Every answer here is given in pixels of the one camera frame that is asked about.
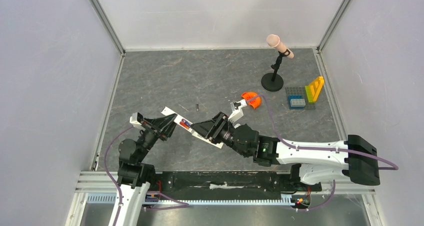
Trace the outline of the orange AAA battery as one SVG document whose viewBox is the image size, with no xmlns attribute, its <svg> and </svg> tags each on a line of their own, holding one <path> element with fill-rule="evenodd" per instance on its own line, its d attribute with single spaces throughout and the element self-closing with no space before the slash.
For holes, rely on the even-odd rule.
<svg viewBox="0 0 424 226">
<path fill-rule="evenodd" d="M 189 130 L 190 129 L 190 127 L 189 126 L 187 126 L 185 123 L 183 123 L 182 121 L 180 121 L 179 122 L 179 124 L 183 127 L 183 128 L 185 128 L 185 129 L 187 129 L 187 130 Z"/>
</svg>

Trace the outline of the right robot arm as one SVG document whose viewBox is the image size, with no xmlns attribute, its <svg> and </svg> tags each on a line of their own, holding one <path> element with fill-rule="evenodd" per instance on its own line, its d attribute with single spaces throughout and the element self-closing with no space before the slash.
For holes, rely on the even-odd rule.
<svg viewBox="0 0 424 226">
<path fill-rule="evenodd" d="M 289 185 L 302 190 L 323 181 L 350 179 L 364 186 L 380 185 L 377 149 L 359 135 L 334 142 L 298 142 L 260 135 L 247 124 L 234 126 L 222 112 L 193 123 L 190 129 L 212 144 L 224 144 L 263 166 L 291 164 Z"/>
</svg>

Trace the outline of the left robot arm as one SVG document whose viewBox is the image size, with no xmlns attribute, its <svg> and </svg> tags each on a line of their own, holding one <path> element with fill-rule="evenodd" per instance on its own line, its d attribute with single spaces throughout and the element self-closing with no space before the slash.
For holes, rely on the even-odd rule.
<svg viewBox="0 0 424 226">
<path fill-rule="evenodd" d="M 130 117 L 130 128 L 140 129 L 140 136 L 137 140 L 125 139 L 119 144 L 117 178 L 106 170 L 117 191 L 110 226 L 137 225 L 147 192 L 157 184 L 155 167 L 143 163 L 143 160 L 158 140 L 166 141 L 171 137 L 177 126 L 176 118 L 176 113 L 144 118 L 138 112 Z"/>
</svg>

